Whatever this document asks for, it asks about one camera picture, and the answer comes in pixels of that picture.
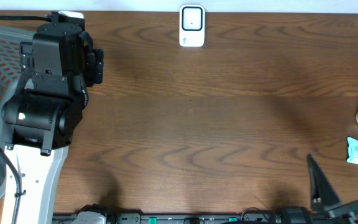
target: cable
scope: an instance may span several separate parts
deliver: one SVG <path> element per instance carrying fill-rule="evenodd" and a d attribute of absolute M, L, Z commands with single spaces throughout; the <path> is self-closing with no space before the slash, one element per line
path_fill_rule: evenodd
<path fill-rule="evenodd" d="M 6 163 L 6 165 L 10 168 L 15 177 L 16 181 L 16 194 L 15 194 L 15 207 L 13 209 L 12 215 L 12 224 L 16 224 L 17 221 L 17 211 L 19 210 L 20 197 L 22 196 L 22 180 L 19 177 L 19 173 L 12 164 L 11 160 L 5 155 L 4 151 L 0 148 L 0 157 Z"/>
<path fill-rule="evenodd" d="M 0 16 L 0 20 L 17 20 L 17 21 L 46 21 L 51 22 L 51 18 L 41 16 Z"/>
<path fill-rule="evenodd" d="M 258 210 L 258 211 L 260 211 L 260 209 L 257 208 L 257 207 L 249 207 L 249 208 L 245 209 L 245 210 L 243 211 L 243 213 L 241 214 L 241 221 L 245 221 L 245 220 L 244 220 L 244 215 L 245 215 L 246 212 L 248 212 L 249 210 Z M 263 214 L 263 213 L 261 213 L 261 214 L 264 216 L 264 218 L 265 218 L 268 222 L 270 222 L 270 218 L 267 218 L 266 215 Z"/>

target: white panel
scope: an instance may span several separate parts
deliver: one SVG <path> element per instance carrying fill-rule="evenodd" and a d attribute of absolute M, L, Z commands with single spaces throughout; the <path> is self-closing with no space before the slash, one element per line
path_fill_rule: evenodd
<path fill-rule="evenodd" d="M 15 145 L 13 150 L 5 149 L 17 171 L 24 174 L 21 179 L 26 194 L 21 197 L 16 223 L 52 222 L 57 182 L 67 152 L 68 146 L 52 150 L 50 156 L 41 156 L 40 149 L 34 147 Z M 16 181 L 12 176 L 12 171 L 7 168 L 2 224 L 12 223 L 16 192 Z"/>
<path fill-rule="evenodd" d="M 203 6 L 184 5 L 179 12 L 179 44 L 183 47 L 201 47 L 205 40 L 205 9 Z"/>
<path fill-rule="evenodd" d="M 0 9 L 177 12 L 184 4 L 207 12 L 358 13 L 358 0 L 0 0 Z"/>

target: wooden table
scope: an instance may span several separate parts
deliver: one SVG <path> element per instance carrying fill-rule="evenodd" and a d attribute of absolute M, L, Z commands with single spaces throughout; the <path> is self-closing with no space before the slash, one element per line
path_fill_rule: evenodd
<path fill-rule="evenodd" d="M 89 89 L 55 212 L 309 207 L 308 153 L 357 200 L 346 137 L 358 139 L 358 15 L 207 13 L 201 48 L 179 46 L 178 16 L 85 13 L 104 80 Z"/>

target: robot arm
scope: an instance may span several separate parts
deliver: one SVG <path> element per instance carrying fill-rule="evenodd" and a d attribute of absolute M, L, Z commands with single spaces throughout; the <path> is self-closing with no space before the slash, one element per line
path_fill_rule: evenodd
<path fill-rule="evenodd" d="M 103 80 L 103 51 L 93 48 L 82 14 L 52 12 L 49 19 L 32 42 L 21 42 L 22 75 L 2 108 L 5 154 L 22 182 L 19 196 L 7 169 L 3 224 L 12 223 L 16 197 L 14 222 L 52 222 L 58 177 L 89 101 L 86 88 Z"/>

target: black cable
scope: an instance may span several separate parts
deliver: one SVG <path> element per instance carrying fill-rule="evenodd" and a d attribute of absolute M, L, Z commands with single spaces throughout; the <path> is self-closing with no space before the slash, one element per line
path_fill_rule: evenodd
<path fill-rule="evenodd" d="M 6 165 L 10 168 L 15 177 L 16 181 L 16 194 L 15 194 L 15 207 L 13 209 L 12 215 L 12 224 L 16 224 L 17 220 L 17 211 L 19 210 L 20 197 L 22 196 L 22 180 L 20 179 L 19 173 L 12 164 L 11 160 L 5 155 L 4 151 L 0 148 L 0 157 L 6 163 Z"/>
<path fill-rule="evenodd" d="M 51 22 L 51 18 L 41 16 L 0 16 L 0 20 L 17 20 L 17 21 L 46 21 Z"/>
<path fill-rule="evenodd" d="M 244 215 L 245 215 L 246 212 L 248 212 L 249 210 L 258 210 L 258 211 L 260 211 L 260 209 L 257 208 L 257 207 L 250 207 L 250 208 L 245 209 L 245 210 L 243 211 L 243 213 L 241 214 L 241 220 L 242 220 L 242 221 L 245 221 L 245 220 L 244 220 Z M 263 213 L 261 213 L 261 214 L 264 216 L 264 218 L 265 218 L 268 222 L 270 222 L 270 219 L 267 218 L 265 214 L 263 214 Z"/>

